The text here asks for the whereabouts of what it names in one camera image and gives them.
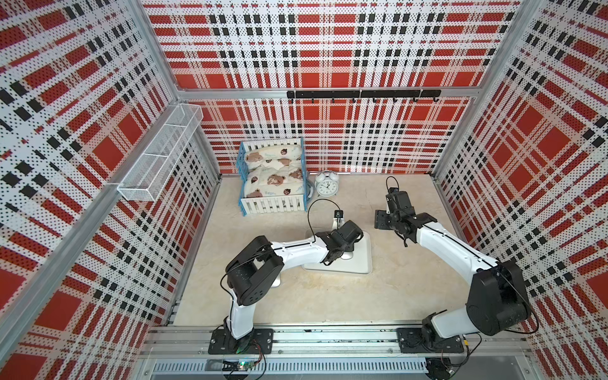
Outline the silver mouse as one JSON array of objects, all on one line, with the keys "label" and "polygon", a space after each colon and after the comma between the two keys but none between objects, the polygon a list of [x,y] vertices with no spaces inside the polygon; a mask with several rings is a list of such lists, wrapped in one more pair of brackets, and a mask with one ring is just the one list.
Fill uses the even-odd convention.
[{"label": "silver mouse", "polygon": [[344,252],[340,258],[342,260],[348,261],[348,260],[351,260],[353,257],[354,257],[353,252]]},{"label": "silver mouse", "polygon": [[278,275],[272,283],[271,288],[278,288],[281,285],[281,277]]}]

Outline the white plastic storage tray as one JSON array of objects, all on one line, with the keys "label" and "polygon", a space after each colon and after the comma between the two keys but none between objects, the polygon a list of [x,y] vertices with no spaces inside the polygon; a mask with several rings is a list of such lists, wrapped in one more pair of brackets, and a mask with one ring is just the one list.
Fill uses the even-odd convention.
[{"label": "white plastic storage tray", "polygon": [[331,265],[305,264],[302,266],[307,271],[335,272],[355,275],[368,275],[372,272],[371,237],[364,231],[364,237],[355,244],[354,257],[345,261],[341,258]]}]

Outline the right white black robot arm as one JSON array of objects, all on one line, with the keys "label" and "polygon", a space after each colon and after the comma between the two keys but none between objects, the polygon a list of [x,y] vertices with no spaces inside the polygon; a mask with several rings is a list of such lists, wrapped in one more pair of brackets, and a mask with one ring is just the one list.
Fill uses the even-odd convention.
[{"label": "right white black robot arm", "polygon": [[537,318],[516,262],[497,261],[451,234],[431,215],[417,214],[407,192],[388,190],[386,210],[375,212],[375,229],[394,231],[403,242],[435,253],[470,286],[465,306],[424,318],[421,334],[426,345],[470,333],[512,332],[513,326]]}]

